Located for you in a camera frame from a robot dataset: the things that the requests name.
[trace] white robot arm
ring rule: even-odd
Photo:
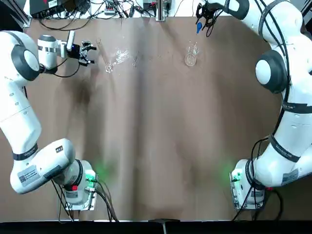
[[[21,90],[41,73],[57,71],[57,55],[78,59],[81,65],[93,63],[87,60],[87,51],[95,50],[89,42],[82,46],[73,44],[74,32],[68,41],[43,35],[38,46],[24,33],[1,31],[0,40],[5,45],[0,69],[0,128],[13,151],[14,166],[10,181],[19,194],[37,189],[53,179],[66,189],[66,200],[72,205],[84,205],[90,201],[87,190],[95,180],[95,172],[87,161],[75,160],[75,149],[67,139],[52,142],[38,150],[37,140],[41,125],[25,94]]]
[[[280,118],[265,152],[253,165],[240,160],[230,173],[235,208],[260,208],[265,187],[283,186],[312,173],[312,41],[300,31],[302,15],[289,0],[208,0],[203,7],[236,17],[271,46],[259,58],[255,74],[262,86],[282,93]],[[287,53],[279,43],[286,44]]]

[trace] black cable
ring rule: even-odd
[[[60,203],[62,204],[62,207],[64,208],[64,210],[65,210],[65,212],[67,213],[68,217],[70,217],[71,220],[74,221],[74,219],[70,216],[70,214],[68,214],[68,212],[67,212],[67,210],[66,210],[66,208],[65,208],[65,205],[64,205],[62,199],[60,198],[59,192],[58,192],[58,190],[57,190],[57,188],[56,188],[56,186],[55,186],[54,181],[51,180],[51,182],[52,182],[52,184],[53,184],[53,187],[54,187],[54,189],[55,189],[55,192],[56,192],[57,195],[58,195],[59,201],[60,201]]]
[[[112,212],[112,209],[111,209],[111,207],[110,207],[110,205],[109,205],[109,203],[108,203],[106,197],[105,197],[100,191],[98,191],[98,190],[96,190],[96,193],[97,193],[97,194],[103,199],[103,201],[105,202],[105,204],[106,204],[106,206],[107,206],[107,209],[108,209],[109,213],[112,215],[114,221],[115,221],[115,222],[119,222],[118,219],[117,219],[117,217],[116,217],[116,216],[114,215],[114,213]]]
[[[283,212],[284,212],[284,200],[283,200],[282,195],[277,190],[273,189],[271,191],[266,191],[266,194],[265,194],[266,199],[263,203],[263,206],[261,207],[261,209],[256,211],[256,213],[254,214],[254,217],[253,217],[253,221],[256,221],[258,219],[260,213],[264,210],[265,206],[267,205],[267,203],[271,197],[271,194],[276,194],[278,199],[279,199],[279,211],[278,211],[278,214],[274,220],[279,221],[281,219]]]
[[[252,154],[251,154],[251,164],[252,164],[252,170],[253,170],[253,180],[255,179],[255,176],[254,176],[254,149],[256,147],[256,145],[259,143],[259,146],[261,144],[261,142],[267,140],[268,138],[264,138],[264,139],[261,139],[259,141],[257,141],[254,145],[253,145],[253,149],[252,149]],[[257,210],[257,201],[256,201],[256,197],[255,197],[255,188],[253,188],[253,197],[254,197],[254,207],[255,207],[255,210]]]
[[[103,2],[101,3],[100,7],[95,11],[95,13],[94,13],[93,15],[91,15],[90,17],[88,17],[89,19],[87,20],[87,22],[86,22],[84,25],[82,25],[81,27],[78,27],[78,28],[64,29],[65,27],[67,27],[69,24],[71,24],[71,23],[73,22],[73,20],[75,19],[76,15],[74,16],[74,18],[72,19],[72,21],[71,21],[68,25],[66,25],[66,26],[64,26],[64,27],[61,27],[61,28],[52,28],[52,27],[48,27],[48,26],[46,26],[44,23],[42,23],[42,21],[41,21],[40,19],[39,19],[39,23],[40,23],[42,26],[44,26],[45,28],[50,29],[50,30],[58,30],[58,31],[72,31],[72,30],[78,30],[78,29],[83,28],[84,26],[86,26],[86,25],[90,22],[90,20],[94,17],[94,15],[97,14],[97,12],[100,10],[100,8],[102,7],[102,5],[103,5],[104,3],[105,3],[105,1],[103,1]]]
[[[219,11],[215,11],[213,18],[211,19],[210,23],[208,23],[207,26],[207,32],[206,32],[206,37],[210,37],[211,33],[213,32],[216,20],[218,19],[218,17],[222,14],[223,10]]]
[[[61,195],[63,195],[64,198],[65,198],[65,205],[67,206],[68,211],[70,212],[72,218],[74,219],[74,210],[73,210],[73,209],[70,209],[70,207],[69,207],[69,205],[68,205],[68,203],[67,203],[67,201],[66,201],[66,196],[65,196],[65,194],[64,194],[64,192],[63,192],[62,187],[61,187],[60,185],[58,185],[58,187],[59,187],[59,189],[60,189],[60,191],[61,191]]]
[[[61,62],[59,65],[57,65],[57,67],[62,66],[68,59],[65,59],[63,62]]]
[[[175,15],[174,15],[174,17],[176,17],[177,11],[179,10],[179,8],[180,8],[180,5],[181,5],[181,3],[183,3],[183,1],[184,1],[184,0],[182,0],[182,1],[180,2],[179,6],[177,7],[177,10],[176,10],[176,12],[175,12]]]
[[[244,200],[244,202],[243,202],[241,208],[239,209],[239,211],[237,212],[237,214],[234,216],[234,218],[232,219],[232,221],[235,221],[236,218],[239,216],[239,214],[242,212],[243,207],[244,207],[244,205],[245,205],[245,203],[246,203],[246,201],[247,201],[248,195],[249,195],[250,191],[252,190],[252,188],[253,188],[253,186],[251,186],[250,189],[248,190],[248,193],[247,193],[247,195],[246,195],[246,197],[245,197],[245,200]]]
[[[71,74],[71,75],[69,75],[69,76],[59,76],[59,75],[57,75],[57,74],[53,74],[53,75],[54,75],[54,76],[57,76],[57,77],[61,77],[61,78],[68,78],[68,77],[72,77],[72,76],[74,76],[74,75],[78,72],[79,68],[80,68],[80,64],[78,64],[78,68],[77,68],[77,70],[75,70],[75,72],[74,72],[74,73],[72,73],[72,74]]]
[[[266,138],[263,138],[263,139],[260,139],[260,140],[258,140],[258,141],[253,145],[252,153],[251,153],[251,164],[252,164],[252,170],[253,170],[253,177],[254,177],[254,158],[253,158],[254,149],[255,149],[255,147],[257,146],[258,143],[260,143],[260,142],[262,142],[262,141],[265,141],[265,140],[267,140],[267,139],[268,139],[267,137],[266,137]],[[243,210],[243,208],[244,208],[244,205],[245,205],[245,203],[246,203],[246,201],[247,201],[247,198],[248,198],[248,196],[249,196],[249,193],[250,193],[250,191],[252,190],[252,188],[254,188],[254,183],[255,183],[255,182],[253,181],[253,183],[252,183],[252,185],[251,185],[251,187],[250,187],[248,193],[246,194],[246,197],[245,197],[245,200],[244,200],[243,204],[241,205],[241,207],[240,207],[238,213],[235,215],[235,217],[232,219],[232,221],[234,221],[234,220],[239,216],[239,214],[242,212],[242,210]],[[254,194],[253,194],[253,195],[254,195],[254,203],[255,203],[255,206],[256,206],[255,189],[253,190],[253,192],[254,192]]]
[[[64,30],[64,28],[68,27],[74,20],[75,20],[75,17],[76,17],[76,14],[77,12],[75,12],[75,16],[72,18],[72,20],[65,26],[61,27],[61,28],[53,28],[53,27],[49,27],[49,26],[46,26],[44,23],[42,23],[42,20],[41,19],[38,19],[39,23],[47,28],[47,29],[50,29],[50,30],[59,30],[59,31],[67,31],[67,30]]]
[[[156,16],[154,16],[154,15],[152,15],[149,11],[148,11],[148,9],[146,10],[146,9],[144,9],[143,7],[141,7],[140,6],[140,4],[137,2],[137,0],[136,0],[136,3],[137,3],[137,5],[143,10],[143,12],[146,12],[147,14],[149,14],[149,16],[150,17],[156,17]]]
[[[28,99],[28,95],[27,95],[27,90],[26,90],[26,86],[23,86],[23,88],[24,88],[25,96],[26,96],[26,98]]]
[[[304,5],[303,5],[303,7],[302,7],[302,9],[301,9],[301,13],[303,13],[303,10],[309,5],[311,3],[311,1],[310,0],[306,0],[305,2],[304,2]]]
[[[114,207],[113,207],[112,196],[111,196],[111,193],[109,192],[109,189],[108,189],[108,187],[107,187],[107,184],[103,181],[103,183],[104,183],[104,185],[105,185],[105,187],[106,187],[106,189],[107,189],[107,191],[108,191],[108,194],[105,192],[105,190],[104,190],[102,184],[101,184],[100,182],[98,182],[98,181],[97,181],[97,183],[98,183],[98,185],[100,185],[100,187],[101,187],[101,189],[102,189],[104,195],[105,195],[106,197],[108,197],[108,201],[109,201],[109,204],[110,204],[110,206],[111,206],[111,208],[112,208],[112,212],[113,212],[113,214],[116,216],[116,213],[115,213],[115,210],[114,210]]]
[[[274,219],[275,221],[279,221],[283,215],[284,212],[284,200],[282,195],[275,189],[272,190],[272,193],[276,194],[278,199],[279,199],[279,212],[276,216],[276,218]]]
[[[261,1],[262,5],[264,7],[267,7],[267,5],[265,4],[265,2],[263,0],[260,0],[260,1]],[[290,76],[290,66],[289,66],[289,56],[288,56],[287,46],[286,46],[286,42],[285,42],[285,38],[283,36],[283,33],[282,33],[280,27],[278,26],[278,23],[277,23],[275,17],[273,16],[271,10],[269,11],[269,14],[270,14],[270,16],[271,16],[271,18],[272,18],[272,20],[273,20],[277,30],[278,30],[278,33],[279,33],[279,35],[280,35],[280,37],[282,39],[282,42],[283,42],[283,45],[284,45],[284,49],[285,49],[286,64],[287,64],[287,86],[286,86],[284,102],[287,102],[288,101],[288,97],[289,97],[289,92],[290,92],[290,86],[292,84],[291,76]],[[278,127],[279,127],[279,124],[282,121],[282,118],[284,116],[284,113],[285,113],[285,110],[284,110],[284,108],[282,108],[282,110],[281,110],[281,112],[279,114],[276,126],[274,128],[273,135],[276,133],[276,131],[277,131]]]

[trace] glass cup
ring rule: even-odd
[[[185,64],[189,67],[193,67],[197,60],[199,49],[197,46],[197,42],[191,43],[186,47],[186,55],[185,55]]]

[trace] black electronic equipment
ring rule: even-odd
[[[65,10],[63,0],[29,0],[30,15],[43,19]]]

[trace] brown table surface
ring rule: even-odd
[[[67,21],[45,23],[61,27]],[[34,40],[42,34],[67,38],[67,32],[47,30],[36,20],[26,33]],[[94,44],[100,39],[105,60],[117,48],[128,50],[130,59],[108,74],[96,51],[90,53],[96,64],[81,67],[73,77],[40,75],[29,84],[29,99],[42,124],[39,147],[70,139],[77,158],[91,162],[107,182],[119,219],[231,219],[228,174],[273,130],[280,108],[280,96],[255,78],[255,64],[268,44],[230,17],[220,17],[209,38],[204,32],[196,35],[195,18],[179,17],[163,23],[92,20],[76,31],[75,43],[84,39]],[[189,41],[197,41],[200,50],[191,68],[184,64]],[[77,65],[71,59],[58,74],[71,74]],[[1,221],[57,219],[59,202],[51,183],[26,195],[10,187],[13,159],[0,137]],[[280,189],[283,219],[311,218],[309,181]],[[273,197],[262,218],[277,212]],[[104,203],[98,198],[96,210],[81,212],[80,219],[107,219]]]

